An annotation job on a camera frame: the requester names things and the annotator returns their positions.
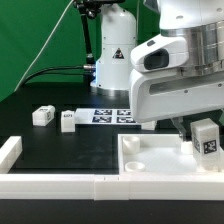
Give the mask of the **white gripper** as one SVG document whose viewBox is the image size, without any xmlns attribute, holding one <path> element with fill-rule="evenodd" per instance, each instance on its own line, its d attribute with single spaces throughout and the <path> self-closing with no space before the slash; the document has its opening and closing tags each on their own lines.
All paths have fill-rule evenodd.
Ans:
<svg viewBox="0 0 224 224">
<path fill-rule="evenodd" d="M 224 108 L 224 72 L 184 77 L 180 68 L 188 59 L 183 37 L 158 35 L 131 51 L 129 104 L 134 120 L 172 118 L 183 141 L 186 129 L 179 116 Z"/>
</svg>

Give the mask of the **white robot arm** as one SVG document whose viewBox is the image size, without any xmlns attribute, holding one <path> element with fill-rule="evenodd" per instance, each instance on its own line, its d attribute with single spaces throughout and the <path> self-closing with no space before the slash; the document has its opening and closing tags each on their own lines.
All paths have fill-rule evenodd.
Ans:
<svg viewBox="0 0 224 224">
<path fill-rule="evenodd" d="M 224 0 L 144 0 L 160 15 L 160 33 L 136 44 L 135 17 L 101 4 L 97 92 L 127 92 L 135 121 L 171 119 L 224 109 Z"/>
</svg>

